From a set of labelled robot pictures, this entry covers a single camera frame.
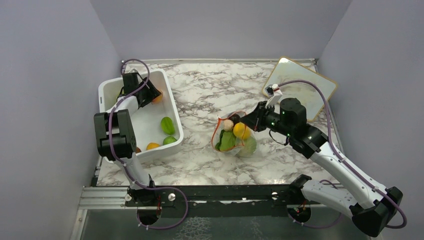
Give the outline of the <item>yellow bell pepper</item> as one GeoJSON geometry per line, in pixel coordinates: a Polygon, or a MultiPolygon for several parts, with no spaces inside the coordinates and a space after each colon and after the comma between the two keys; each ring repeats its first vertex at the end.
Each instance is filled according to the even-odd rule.
{"type": "Polygon", "coordinates": [[[242,122],[234,125],[232,132],[236,138],[243,141],[251,137],[251,130],[242,122]]]}

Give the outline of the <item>dark brown avocado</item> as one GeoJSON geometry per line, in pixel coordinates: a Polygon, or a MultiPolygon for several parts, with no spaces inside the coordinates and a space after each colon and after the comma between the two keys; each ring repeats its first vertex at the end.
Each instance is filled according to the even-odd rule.
{"type": "Polygon", "coordinates": [[[235,126],[237,123],[240,122],[240,118],[241,118],[241,116],[239,114],[235,113],[232,116],[230,116],[228,118],[228,120],[232,121],[233,125],[235,126]]]}

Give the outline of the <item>clear zip bag orange zipper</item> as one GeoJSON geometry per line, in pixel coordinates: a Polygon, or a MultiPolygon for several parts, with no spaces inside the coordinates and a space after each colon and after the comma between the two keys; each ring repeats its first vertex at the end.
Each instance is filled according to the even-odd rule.
{"type": "Polygon", "coordinates": [[[213,150],[240,158],[254,156],[258,143],[253,131],[240,122],[245,115],[244,111],[234,111],[217,119],[210,140],[213,150]]]}

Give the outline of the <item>garlic bulb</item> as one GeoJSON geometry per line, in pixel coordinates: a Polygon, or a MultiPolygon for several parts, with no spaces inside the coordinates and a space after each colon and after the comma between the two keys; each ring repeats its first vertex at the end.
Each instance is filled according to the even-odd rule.
{"type": "Polygon", "coordinates": [[[234,127],[234,122],[230,119],[225,119],[223,121],[223,130],[226,132],[232,131],[234,127]]]}

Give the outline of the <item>green cabbage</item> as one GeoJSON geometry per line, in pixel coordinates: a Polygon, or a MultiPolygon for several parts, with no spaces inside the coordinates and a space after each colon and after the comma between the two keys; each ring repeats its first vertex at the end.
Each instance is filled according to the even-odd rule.
{"type": "Polygon", "coordinates": [[[252,157],[257,149],[257,141],[254,137],[249,137],[243,141],[243,146],[237,152],[238,157],[252,157]]]}

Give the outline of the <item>orange peach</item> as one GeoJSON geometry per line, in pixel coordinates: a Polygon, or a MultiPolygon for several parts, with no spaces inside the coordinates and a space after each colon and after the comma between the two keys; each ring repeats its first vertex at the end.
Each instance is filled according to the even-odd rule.
{"type": "Polygon", "coordinates": [[[162,102],[162,100],[163,100],[163,97],[164,97],[163,92],[162,92],[161,90],[158,90],[158,91],[159,91],[159,96],[155,97],[155,98],[152,100],[152,104],[158,104],[158,103],[161,103],[161,102],[162,102]]]}

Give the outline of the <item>green leafy vegetable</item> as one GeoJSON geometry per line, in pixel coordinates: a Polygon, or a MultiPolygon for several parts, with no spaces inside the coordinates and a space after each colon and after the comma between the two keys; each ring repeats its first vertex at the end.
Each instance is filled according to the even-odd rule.
{"type": "Polygon", "coordinates": [[[215,144],[215,149],[220,152],[229,151],[236,145],[236,137],[232,131],[221,130],[218,142],[215,144]]]}

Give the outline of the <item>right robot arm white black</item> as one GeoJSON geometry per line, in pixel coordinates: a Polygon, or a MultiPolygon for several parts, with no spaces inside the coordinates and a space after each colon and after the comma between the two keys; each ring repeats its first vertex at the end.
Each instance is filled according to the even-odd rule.
{"type": "Polygon", "coordinates": [[[286,144],[317,163],[344,186],[345,191],[326,186],[310,176],[300,175],[290,185],[289,199],[321,203],[350,217],[364,234],[376,238],[400,211],[403,193],[385,187],[355,166],[330,142],[330,137],[307,122],[307,110],[296,98],[285,98],[275,108],[261,101],[240,122],[255,132],[269,129],[286,136],[286,144]]]}

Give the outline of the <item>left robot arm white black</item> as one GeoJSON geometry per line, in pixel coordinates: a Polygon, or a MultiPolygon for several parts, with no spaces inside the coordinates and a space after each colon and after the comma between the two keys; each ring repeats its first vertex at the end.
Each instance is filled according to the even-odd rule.
{"type": "Polygon", "coordinates": [[[131,114],[150,104],[161,93],[149,76],[142,77],[138,72],[124,73],[122,80],[123,87],[113,107],[93,116],[97,150],[101,157],[119,166],[129,180],[127,201],[140,200],[149,206],[157,200],[157,191],[137,158],[131,114]]]}

